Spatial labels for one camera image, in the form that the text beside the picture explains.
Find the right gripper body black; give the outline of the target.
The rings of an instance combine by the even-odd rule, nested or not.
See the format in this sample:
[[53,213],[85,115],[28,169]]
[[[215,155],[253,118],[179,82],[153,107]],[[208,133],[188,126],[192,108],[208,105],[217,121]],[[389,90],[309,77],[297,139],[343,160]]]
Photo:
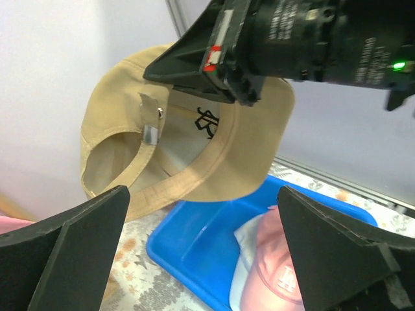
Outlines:
[[251,106],[265,78],[414,94],[413,1],[222,1],[201,71]]

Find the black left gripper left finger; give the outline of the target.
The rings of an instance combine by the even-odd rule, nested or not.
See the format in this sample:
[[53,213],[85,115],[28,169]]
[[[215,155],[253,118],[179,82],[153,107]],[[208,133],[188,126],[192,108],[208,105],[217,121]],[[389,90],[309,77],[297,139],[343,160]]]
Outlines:
[[119,185],[1,234],[1,309],[98,310],[129,202]]

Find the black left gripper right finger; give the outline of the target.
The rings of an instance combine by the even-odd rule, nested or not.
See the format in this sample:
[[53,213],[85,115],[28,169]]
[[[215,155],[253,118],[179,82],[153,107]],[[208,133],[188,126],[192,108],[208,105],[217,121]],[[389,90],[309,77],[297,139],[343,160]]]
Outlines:
[[414,239],[282,187],[278,207],[306,310],[413,310]]

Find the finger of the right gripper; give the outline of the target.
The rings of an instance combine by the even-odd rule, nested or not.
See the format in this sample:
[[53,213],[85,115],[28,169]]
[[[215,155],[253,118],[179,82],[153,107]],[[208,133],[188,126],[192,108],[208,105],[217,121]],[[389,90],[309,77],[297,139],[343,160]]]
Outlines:
[[144,79],[169,84],[177,91],[196,97],[233,104],[235,98],[231,93],[215,86],[202,72],[209,41],[223,6],[224,1],[210,1],[184,35],[147,66]]

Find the khaki hat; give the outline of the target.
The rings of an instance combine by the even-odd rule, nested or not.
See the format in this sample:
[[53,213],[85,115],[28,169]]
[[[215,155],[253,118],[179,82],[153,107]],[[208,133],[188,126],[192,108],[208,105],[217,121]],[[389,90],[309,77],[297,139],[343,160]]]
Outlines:
[[213,102],[144,78],[158,45],[115,65],[93,90],[80,129],[80,182],[89,198],[125,185],[132,221],[179,200],[221,202],[264,182],[295,97],[267,78],[253,107]]

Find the blue plastic bin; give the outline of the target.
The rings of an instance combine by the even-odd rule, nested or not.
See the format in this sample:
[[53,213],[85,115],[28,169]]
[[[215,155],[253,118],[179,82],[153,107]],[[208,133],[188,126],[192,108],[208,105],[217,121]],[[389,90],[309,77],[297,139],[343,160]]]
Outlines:
[[254,193],[217,203],[181,202],[151,234],[149,257],[214,310],[229,310],[229,294],[239,256],[234,232],[278,206],[289,183],[268,177]]

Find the pink t-shirt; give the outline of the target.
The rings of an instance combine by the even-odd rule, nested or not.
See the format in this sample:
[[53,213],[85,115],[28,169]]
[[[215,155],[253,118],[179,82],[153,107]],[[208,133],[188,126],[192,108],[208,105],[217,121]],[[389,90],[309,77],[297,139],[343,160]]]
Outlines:
[[0,216],[0,234],[9,233],[11,231],[15,231],[21,229],[23,227],[27,227],[32,225],[34,222],[29,220],[22,220],[18,218],[11,218],[8,216]]

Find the pink baseball cap in bin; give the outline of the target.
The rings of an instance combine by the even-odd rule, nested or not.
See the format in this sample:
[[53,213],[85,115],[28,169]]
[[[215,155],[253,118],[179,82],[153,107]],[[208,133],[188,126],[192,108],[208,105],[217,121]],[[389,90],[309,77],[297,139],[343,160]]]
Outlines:
[[259,218],[254,246],[241,310],[304,310],[278,206],[269,207]]

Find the floral table mat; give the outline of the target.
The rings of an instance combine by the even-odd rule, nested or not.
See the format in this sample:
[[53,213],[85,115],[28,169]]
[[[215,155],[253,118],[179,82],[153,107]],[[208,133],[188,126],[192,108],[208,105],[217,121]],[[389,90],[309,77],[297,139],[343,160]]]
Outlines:
[[[273,163],[270,174],[306,189],[362,207],[377,220],[382,229],[414,236],[414,217],[399,207],[384,207],[353,192],[320,179]],[[148,216],[128,222],[117,248],[110,277],[110,292],[101,310],[207,310],[184,285],[149,259],[145,244],[149,235],[167,216],[169,205]]]

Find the wooden clothes rack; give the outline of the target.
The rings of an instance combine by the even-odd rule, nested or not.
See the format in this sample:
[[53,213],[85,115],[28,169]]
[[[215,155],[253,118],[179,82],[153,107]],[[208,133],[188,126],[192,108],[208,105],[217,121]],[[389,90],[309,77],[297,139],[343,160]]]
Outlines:
[[5,194],[0,194],[0,210],[1,214],[4,214],[11,218],[17,218],[20,220],[27,220],[31,222],[35,222],[36,218],[24,210],[20,205],[18,205],[15,201],[10,199]]

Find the white cap in bin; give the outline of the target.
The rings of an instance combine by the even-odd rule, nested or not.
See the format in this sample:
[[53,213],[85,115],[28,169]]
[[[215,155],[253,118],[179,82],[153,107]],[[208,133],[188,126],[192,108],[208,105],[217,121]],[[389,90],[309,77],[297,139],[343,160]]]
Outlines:
[[239,245],[239,256],[231,282],[229,302],[232,310],[266,310],[265,285],[255,265],[257,228],[260,214],[243,224],[234,232]]

